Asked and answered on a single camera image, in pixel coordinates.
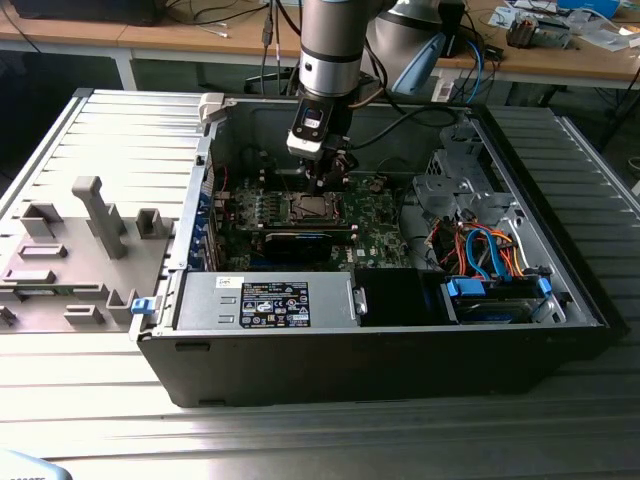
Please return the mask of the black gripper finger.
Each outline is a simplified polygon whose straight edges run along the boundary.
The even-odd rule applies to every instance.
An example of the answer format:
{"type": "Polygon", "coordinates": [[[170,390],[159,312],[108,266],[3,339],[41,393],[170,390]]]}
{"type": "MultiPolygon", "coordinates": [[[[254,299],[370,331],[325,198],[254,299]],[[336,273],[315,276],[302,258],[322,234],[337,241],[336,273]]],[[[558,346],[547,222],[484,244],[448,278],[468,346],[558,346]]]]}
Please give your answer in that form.
{"type": "Polygon", "coordinates": [[[347,137],[330,135],[327,143],[328,171],[327,187],[338,190],[348,182],[349,173],[359,166],[358,160],[351,153],[351,146],[347,137]]]}
{"type": "Polygon", "coordinates": [[[328,161],[306,160],[305,175],[308,179],[307,192],[311,195],[320,195],[325,190],[326,174],[328,170],[328,161]]]}

